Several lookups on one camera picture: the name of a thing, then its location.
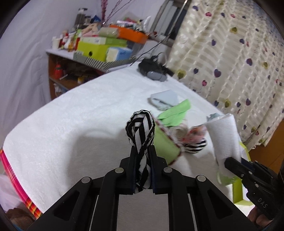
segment floral fabric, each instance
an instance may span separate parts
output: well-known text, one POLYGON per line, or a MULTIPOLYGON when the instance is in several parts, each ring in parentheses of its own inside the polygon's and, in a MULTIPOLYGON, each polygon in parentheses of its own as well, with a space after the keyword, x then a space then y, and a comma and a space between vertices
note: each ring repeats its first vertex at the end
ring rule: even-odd
POLYGON ((175 78, 234 115, 250 150, 284 116, 284 41, 253 0, 193 0, 172 47, 175 78))

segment screw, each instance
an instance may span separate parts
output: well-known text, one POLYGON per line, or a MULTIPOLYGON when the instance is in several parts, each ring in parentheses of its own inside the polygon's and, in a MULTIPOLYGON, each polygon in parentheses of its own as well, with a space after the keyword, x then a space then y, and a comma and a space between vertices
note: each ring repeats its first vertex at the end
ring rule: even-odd
POLYGON ((198 180, 198 181, 201 181, 201 182, 204 182, 204 181, 206 181, 206 177, 203 176, 203 175, 199 175, 199 176, 197 177, 197 180, 198 180))
POLYGON ((116 168, 115 172, 116 173, 123 173, 124 169, 123 168, 116 168))
POLYGON ((87 177, 87 176, 85 176, 85 177, 82 178, 81 181, 82 181, 83 184, 86 184, 86 183, 89 183, 89 182, 90 182, 90 178, 87 177))
POLYGON ((164 172, 170 173, 170 172, 172 172, 172 171, 173 171, 173 169, 170 168, 170 167, 165 167, 165 168, 164 168, 164 172))

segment white bed sheet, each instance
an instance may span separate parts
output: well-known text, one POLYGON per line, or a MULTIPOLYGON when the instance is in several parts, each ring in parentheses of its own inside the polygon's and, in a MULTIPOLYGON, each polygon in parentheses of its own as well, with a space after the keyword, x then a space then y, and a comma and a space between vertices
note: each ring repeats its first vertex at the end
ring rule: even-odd
MULTIPOLYGON (((118 167, 131 149, 126 122, 140 109, 157 116, 160 112, 147 98, 169 89, 191 102, 186 115, 189 126, 220 113, 182 83, 171 77, 166 82, 152 81, 135 64, 68 91, 20 122, 6 137, 3 149, 30 199, 45 212, 82 177, 98 178, 118 167)), ((182 155, 172 167, 186 176, 205 175, 232 198, 231 187, 217 183, 213 146, 209 135, 206 138, 205 149, 182 155)), ((145 190, 120 197, 117 230, 134 229, 168 230, 166 195, 145 190)))

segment gray object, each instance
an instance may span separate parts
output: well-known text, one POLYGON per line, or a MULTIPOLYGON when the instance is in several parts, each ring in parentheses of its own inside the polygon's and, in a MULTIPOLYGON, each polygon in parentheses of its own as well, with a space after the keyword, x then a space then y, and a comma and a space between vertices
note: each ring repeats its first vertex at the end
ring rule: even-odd
POLYGON ((149 71, 147 73, 147 77, 152 79, 152 80, 158 80, 161 82, 164 82, 167 80, 167 76, 158 72, 154 72, 154 71, 149 71))
POLYGON ((79 8, 78 14, 76 16, 76 20, 75 20, 75 24, 74 24, 74 28, 77 29, 78 27, 82 26, 85 22, 85 11, 88 8, 79 8))
POLYGON ((138 54, 140 50, 142 50, 142 48, 144 47, 144 44, 127 40, 127 47, 132 50, 132 55, 136 55, 138 54))
POLYGON ((165 168, 164 168, 164 172, 170 173, 170 172, 172 172, 172 171, 173 171, 173 169, 170 168, 170 167, 165 167, 165 168))
POLYGON ((197 180, 200 181, 200 182, 204 182, 204 181, 206 181, 206 177, 203 176, 203 175, 199 175, 199 176, 197 177, 197 180))
POLYGON ((150 102, 160 111, 165 111, 173 106, 178 105, 177 94, 172 90, 167 90, 150 96, 150 102))
POLYGON ((116 168, 115 172, 116 173, 123 173, 124 169, 123 168, 116 168))
POLYGON ((87 177, 87 176, 85 176, 85 177, 82 178, 81 181, 82 181, 82 183, 86 184, 86 183, 89 183, 89 182, 90 182, 90 178, 87 177))

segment black and white striped cloth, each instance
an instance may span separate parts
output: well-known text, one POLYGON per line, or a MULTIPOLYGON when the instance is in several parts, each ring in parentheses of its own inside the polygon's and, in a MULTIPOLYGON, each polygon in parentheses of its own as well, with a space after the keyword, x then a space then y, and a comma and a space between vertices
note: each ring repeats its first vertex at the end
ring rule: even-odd
POLYGON ((141 192, 151 187, 151 161, 148 147, 153 144, 155 122, 149 111, 140 110, 134 112, 127 122, 126 134, 131 145, 137 149, 136 158, 136 189, 141 192))
POLYGON ((207 145, 207 140, 202 139, 201 142, 197 144, 183 144, 185 152, 187 153, 197 153, 200 152, 207 145))

